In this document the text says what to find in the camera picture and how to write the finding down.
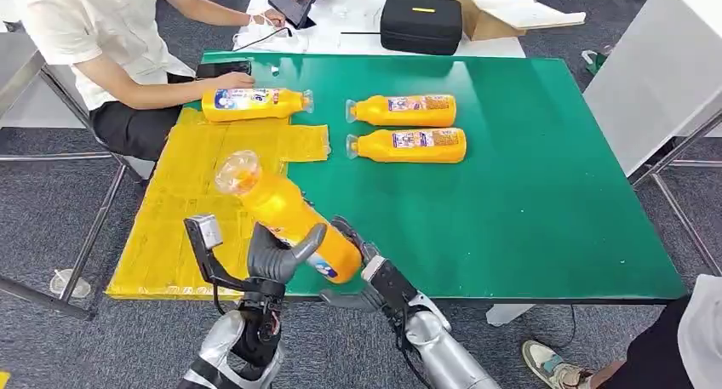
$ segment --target man's arm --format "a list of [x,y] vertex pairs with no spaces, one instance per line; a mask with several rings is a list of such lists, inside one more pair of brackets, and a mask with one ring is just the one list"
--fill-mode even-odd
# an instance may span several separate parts
[[[247,26],[250,23],[250,14],[225,8],[209,0],[168,0],[168,2],[188,19],[201,21],[209,25]],[[282,26],[285,22],[284,16],[275,10],[268,10],[264,15],[276,27]],[[256,20],[262,23],[262,18],[257,17]]]
[[92,60],[77,63],[78,70],[126,106],[136,110],[152,110],[178,106],[199,100],[212,89],[244,89],[253,87],[254,79],[242,72],[180,84],[142,85],[133,81],[113,59],[101,54]]

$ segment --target black pants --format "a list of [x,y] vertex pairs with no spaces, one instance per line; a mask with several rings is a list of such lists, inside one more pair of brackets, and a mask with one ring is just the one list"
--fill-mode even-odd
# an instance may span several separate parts
[[599,388],[693,389],[677,344],[679,322],[689,303],[687,295],[665,307],[656,322],[629,344],[627,361]]
[[[168,75],[168,83],[188,83],[192,77]],[[157,161],[168,132],[178,120],[183,106],[158,110],[135,110],[119,101],[111,101],[90,112],[95,135],[112,152],[149,161]]]

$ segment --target metal frame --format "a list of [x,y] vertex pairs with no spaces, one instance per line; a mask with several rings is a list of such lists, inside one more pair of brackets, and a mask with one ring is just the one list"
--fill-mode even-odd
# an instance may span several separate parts
[[672,207],[674,214],[682,223],[685,232],[687,232],[691,241],[695,244],[695,249],[697,249],[697,252],[702,257],[705,264],[707,264],[712,273],[714,273],[714,275],[716,276],[722,276],[722,269],[719,268],[719,264],[709,253],[709,249],[704,244],[702,238],[695,230],[695,227],[692,224],[691,220],[687,217],[687,214],[685,214],[684,210],[679,205],[679,202],[677,202],[677,199],[672,194],[672,191],[669,190],[667,183],[662,178],[662,170],[667,167],[688,167],[703,169],[722,168],[722,161],[697,161],[677,159],[679,155],[686,151],[690,146],[694,145],[701,138],[704,138],[705,135],[709,134],[709,132],[715,129],[720,123],[722,123],[722,111],[718,112],[716,115],[709,118],[709,120],[707,120],[699,128],[695,129],[694,132],[690,134],[690,136],[687,136],[678,146],[674,147],[674,149],[670,153],[660,159],[659,162],[655,163],[654,166],[652,166],[649,170],[642,174],[639,179],[637,179],[632,184],[634,190],[637,190],[645,180],[647,180],[648,178],[653,179],[653,181],[659,187],[660,191],[662,191],[662,195],[664,195],[665,199],[667,199],[667,202]]
[[[20,41],[19,43],[27,45],[26,42]],[[37,49],[35,49],[34,53],[28,55],[25,60],[26,62],[20,66],[10,80],[7,81],[4,86],[0,87],[0,117],[13,106],[17,98],[20,97],[25,88],[31,83],[32,79],[39,73],[40,78],[43,79],[43,81],[71,110],[77,120],[93,134],[101,146],[106,148],[105,144],[97,136],[95,136],[93,128],[90,125],[88,113],[80,104],[77,103],[77,101],[75,101],[72,94],[63,86],[47,64],[45,64],[45,60]],[[93,224],[90,227],[88,235],[83,241],[83,246],[77,254],[71,276],[65,289],[60,294],[60,298],[55,298],[52,295],[41,293],[40,291],[32,289],[23,283],[18,283],[10,278],[3,277],[2,275],[0,275],[0,291],[4,291],[5,293],[21,298],[22,300],[27,300],[29,302],[45,306],[49,309],[62,312],[78,319],[90,320],[93,317],[94,314],[90,310],[70,304],[72,291],[75,289],[77,281],[80,279],[81,273],[88,262],[90,252],[95,245],[95,240],[98,238],[100,229],[106,221],[108,210],[112,206],[113,199],[115,198],[117,189],[120,186],[120,182],[122,181],[124,174],[128,172],[136,183],[143,181],[142,176],[124,157],[112,152],[76,152],[47,155],[0,155],[0,162],[77,161],[111,157],[118,162],[117,171],[113,176],[112,183],[108,188],[102,203],[100,204],[98,212],[95,214],[95,219],[93,220]]]

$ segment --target yellow plastic sheet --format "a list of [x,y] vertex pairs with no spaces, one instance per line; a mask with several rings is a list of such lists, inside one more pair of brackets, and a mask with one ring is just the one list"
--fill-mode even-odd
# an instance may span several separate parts
[[0,372],[0,389],[3,389],[5,385],[8,384],[8,380],[10,380],[10,374],[7,372]]
[[[325,160],[325,125],[288,125],[288,119],[231,124],[198,123],[202,112],[184,109],[148,185],[143,204],[107,293],[119,299],[208,299],[183,219],[212,213],[223,244],[216,257],[235,277],[247,277],[246,254],[254,220],[240,202],[215,189],[215,172],[231,153],[253,150],[264,170],[285,174],[286,162]],[[220,289],[226,298],[238,296]]]

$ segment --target black phone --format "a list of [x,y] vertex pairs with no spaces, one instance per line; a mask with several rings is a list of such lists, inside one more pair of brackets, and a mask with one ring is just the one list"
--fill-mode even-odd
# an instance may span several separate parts
[[229,72],[245,72],[250,75],[250,61],[229,61],[227,63],[207,63],[199,64],[196,69],[196,79],[203,80],[205,78],[215,78],[228,74]]

